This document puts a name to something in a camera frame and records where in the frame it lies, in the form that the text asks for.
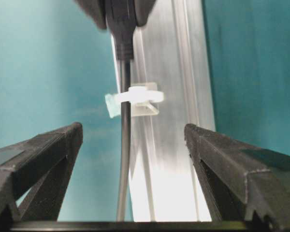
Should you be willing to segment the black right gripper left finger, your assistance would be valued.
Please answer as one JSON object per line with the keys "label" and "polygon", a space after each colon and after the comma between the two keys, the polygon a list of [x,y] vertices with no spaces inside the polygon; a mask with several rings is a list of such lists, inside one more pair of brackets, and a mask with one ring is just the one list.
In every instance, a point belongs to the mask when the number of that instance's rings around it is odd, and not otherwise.
{"label": "black right gripper left finger", "polygon": [[57,221],[83,126],[74,122],[0,148],[0,232],[23,221]]}

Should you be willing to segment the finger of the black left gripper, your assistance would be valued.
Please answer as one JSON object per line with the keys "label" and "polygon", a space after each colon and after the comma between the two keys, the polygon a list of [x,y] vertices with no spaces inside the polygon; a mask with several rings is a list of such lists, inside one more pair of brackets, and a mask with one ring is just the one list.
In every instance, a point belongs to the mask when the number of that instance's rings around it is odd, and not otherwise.
{"label": "finger of the black left gripper", "polygon": [[106,29],[104,0],[75,0],[75,3],[94,21],[99,29]]}
{"label": "finger of the black left gripper", "polygon": [[135,0],[135,14],[138,27],[143,27],[151,13],[156,0]]}

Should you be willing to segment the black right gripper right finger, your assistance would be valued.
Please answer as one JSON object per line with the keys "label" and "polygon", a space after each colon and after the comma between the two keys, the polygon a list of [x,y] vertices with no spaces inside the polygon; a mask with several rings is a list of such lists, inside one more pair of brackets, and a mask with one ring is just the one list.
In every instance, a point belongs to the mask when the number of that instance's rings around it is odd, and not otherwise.
{"label": "black right gripper right finger", "polygon": [[184,138],[212,220],[290,232],[290,156],[187,124]]}

